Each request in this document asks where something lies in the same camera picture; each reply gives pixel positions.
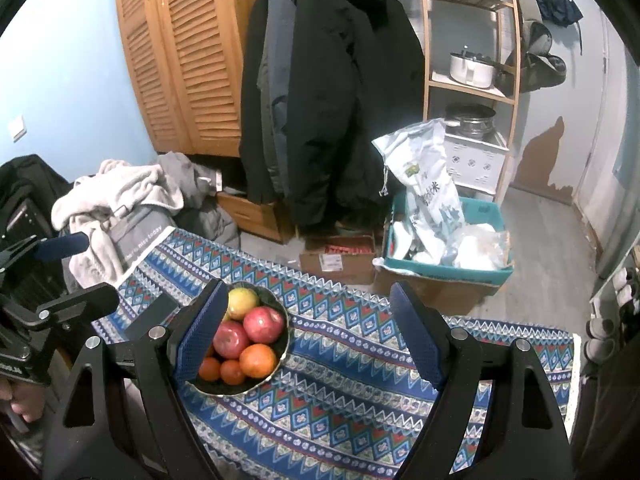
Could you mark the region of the person left hand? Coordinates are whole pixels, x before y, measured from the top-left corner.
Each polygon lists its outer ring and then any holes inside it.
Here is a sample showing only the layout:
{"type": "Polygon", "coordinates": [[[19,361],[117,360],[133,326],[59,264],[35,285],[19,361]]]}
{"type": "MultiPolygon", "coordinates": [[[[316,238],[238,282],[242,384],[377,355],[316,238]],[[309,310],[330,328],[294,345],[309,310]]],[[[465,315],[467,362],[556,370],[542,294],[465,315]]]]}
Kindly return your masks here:
{"type": "Polygon", "coordinates": [[[36,422],[46,406],[46,389],[28,382],[9,382],[2,377],[0,399],[8,402],[12,412],[25,422],[36,422]]]}

